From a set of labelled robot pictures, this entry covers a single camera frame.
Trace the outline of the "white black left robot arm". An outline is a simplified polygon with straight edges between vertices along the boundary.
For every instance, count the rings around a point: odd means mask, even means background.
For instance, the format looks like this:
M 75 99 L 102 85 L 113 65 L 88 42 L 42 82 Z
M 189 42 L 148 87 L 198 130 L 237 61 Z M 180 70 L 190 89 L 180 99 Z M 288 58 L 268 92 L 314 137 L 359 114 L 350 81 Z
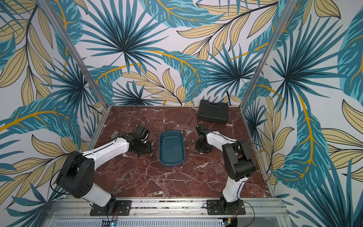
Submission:
M 95 171 L 113 158 L 133 152 L 150 154 L 155 143 L 132 134 L 125 134 L 93 150 L 67 155 L 55 183 L 73 197 L 87 200 L 99 207 L 112 207 L 112 195 L 94 182 Z

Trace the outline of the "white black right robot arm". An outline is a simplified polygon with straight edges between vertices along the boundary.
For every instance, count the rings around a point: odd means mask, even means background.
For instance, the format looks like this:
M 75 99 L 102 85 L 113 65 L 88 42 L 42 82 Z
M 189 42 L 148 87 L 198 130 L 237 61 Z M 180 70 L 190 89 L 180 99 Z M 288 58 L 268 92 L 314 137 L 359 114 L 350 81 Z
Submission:
M 214 148 L 223 153 L 224 166 L 228 175 L 222 191 L 221 202 L 224 205 L 236 204 L 247 180 L 256 171 L 256 164 L 247 142 L 231 139 L 218 131 L 212 131 L 205 124 L 196 127 L 198 139 L 195 149 L 209 153 Z

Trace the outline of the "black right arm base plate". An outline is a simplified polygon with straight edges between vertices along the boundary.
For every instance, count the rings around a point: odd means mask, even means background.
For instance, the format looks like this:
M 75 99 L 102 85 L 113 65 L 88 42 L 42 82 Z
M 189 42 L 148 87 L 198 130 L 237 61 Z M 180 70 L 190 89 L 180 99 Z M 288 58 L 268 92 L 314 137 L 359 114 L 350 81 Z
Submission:
M 245 206 L 241 199 L 226 202 L 223 198 L 206 200 L 208 215 L 245 215 Z

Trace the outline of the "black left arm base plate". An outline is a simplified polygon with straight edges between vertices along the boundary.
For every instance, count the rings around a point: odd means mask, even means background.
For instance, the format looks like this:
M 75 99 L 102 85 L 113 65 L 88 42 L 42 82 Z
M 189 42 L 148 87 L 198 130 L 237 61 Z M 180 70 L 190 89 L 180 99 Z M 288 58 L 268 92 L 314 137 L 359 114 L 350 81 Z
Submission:
M 105 207 L 92 205 L 90 216 L 129 216 L 131 200 L 113 200 Z

